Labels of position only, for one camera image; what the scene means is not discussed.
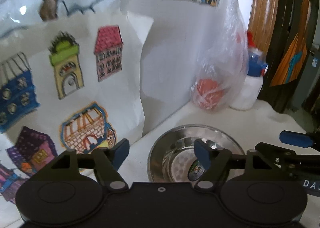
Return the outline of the shallow steel plate with sticker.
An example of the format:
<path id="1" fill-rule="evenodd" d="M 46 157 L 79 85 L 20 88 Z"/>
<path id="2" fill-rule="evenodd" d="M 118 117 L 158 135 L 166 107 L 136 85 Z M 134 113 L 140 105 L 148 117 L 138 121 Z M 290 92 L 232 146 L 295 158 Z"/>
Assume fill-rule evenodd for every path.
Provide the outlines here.
<path id="1" fill-rule="evenodd" d="M 206 171 L 194 154 L 197 139 L 212 149 L 228 149 L 235 155 L 245 154 L 231 136 L 215 127 L 200 124 L 178 126 L 164 133 L 153 144 L 148 157 L 149 181 L 195 184 Z"/>

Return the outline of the white printed table mat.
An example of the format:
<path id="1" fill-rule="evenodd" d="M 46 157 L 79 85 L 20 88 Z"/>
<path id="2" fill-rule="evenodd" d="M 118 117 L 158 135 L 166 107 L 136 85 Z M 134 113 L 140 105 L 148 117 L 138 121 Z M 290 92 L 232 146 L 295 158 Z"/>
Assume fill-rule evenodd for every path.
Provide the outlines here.
<path id="1" fill-rule="evenodd" d="M 282 130 L 305 133 L 314 129 L 312 117 L 304 110 L 287 110 L 286 114 L 280 114 L 261 100 L 248 111 L 225 108 L 216 113 L 203 111 L 190 102 L 131 146 L 129 156 L 119 170 L 129 185 L 134 181 L 149 181 L 147 163 L 153 144 L 163 133 L 185 124 L 216 127 L 233 137 L 245 152 L 259 142 L 281 146 L 279 134 Z M 16 206 L 1 197 L 1 227 L 19 227 L 22 223 Z M 308 195 L 301 223 L 305 227 L 319 227 L 318 197 Z"/>

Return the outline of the white bottle blue red cap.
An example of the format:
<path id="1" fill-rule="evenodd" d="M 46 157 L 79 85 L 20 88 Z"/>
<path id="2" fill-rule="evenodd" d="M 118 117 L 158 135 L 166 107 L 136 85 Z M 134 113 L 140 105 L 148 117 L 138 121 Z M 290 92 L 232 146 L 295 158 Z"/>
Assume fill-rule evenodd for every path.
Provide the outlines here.
<path id="1" fill-rule="evenodd" d="M 247 111 L 253 107 L 268 70 L 265 54 L 257 48 L 253 41 L 253 34 L 249 31 L 247 31 L 247 41 L 249 55 L 247 77 L 238 96 L 230 104 L 230 108 L 239 111 Z"/>

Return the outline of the houses drawing paper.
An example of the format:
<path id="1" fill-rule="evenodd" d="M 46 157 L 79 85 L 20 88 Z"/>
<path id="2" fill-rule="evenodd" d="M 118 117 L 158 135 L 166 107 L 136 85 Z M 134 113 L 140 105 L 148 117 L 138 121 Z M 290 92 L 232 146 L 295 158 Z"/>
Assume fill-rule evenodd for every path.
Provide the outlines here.
<path id="1" fill-rule="evenodd" d="M 74 16 L 1 40 L 1 203 L 66 149 L 142 136 L 140 59 L 153 19 Z"/>

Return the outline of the clear plastic bag red item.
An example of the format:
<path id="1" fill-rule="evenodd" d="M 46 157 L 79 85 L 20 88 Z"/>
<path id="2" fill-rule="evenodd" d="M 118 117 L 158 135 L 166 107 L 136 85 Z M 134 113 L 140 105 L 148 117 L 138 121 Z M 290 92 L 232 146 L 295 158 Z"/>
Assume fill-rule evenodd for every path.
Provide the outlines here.
<path id="1" fill-rule="evenodd" d="M 248 73 L 247 29 L 238 0 L 229 0 L 223 28 L 199 58 L 191 100 L 199 108 L 217 111 L 239 94 Z"/>

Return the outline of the orange dress figure painting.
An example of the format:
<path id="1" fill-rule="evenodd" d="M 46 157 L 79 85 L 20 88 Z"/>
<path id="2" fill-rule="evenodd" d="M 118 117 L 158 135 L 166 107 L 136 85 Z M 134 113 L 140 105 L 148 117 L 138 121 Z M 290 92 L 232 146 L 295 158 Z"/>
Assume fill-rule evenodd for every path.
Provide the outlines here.
<path id="1" fill-rule="evenodd" d="M 296 80 L 303 69 L 311 45 L 319 9 L 319 0 L 294 0 L 292 26 L 284 54 L 270 82 L 270 86 L 288 84 Z"/>

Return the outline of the brown wooden door frame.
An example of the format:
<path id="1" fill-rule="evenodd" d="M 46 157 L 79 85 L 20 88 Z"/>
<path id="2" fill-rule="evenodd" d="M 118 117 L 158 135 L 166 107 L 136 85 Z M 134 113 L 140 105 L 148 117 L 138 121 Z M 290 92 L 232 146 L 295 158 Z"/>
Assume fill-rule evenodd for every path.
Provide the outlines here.
<path id="1" fill-rule="evenodd" d="M 267 53 L 276 22 L 279 0 L 253 0 L 248 30 L 256 47 Z"/>

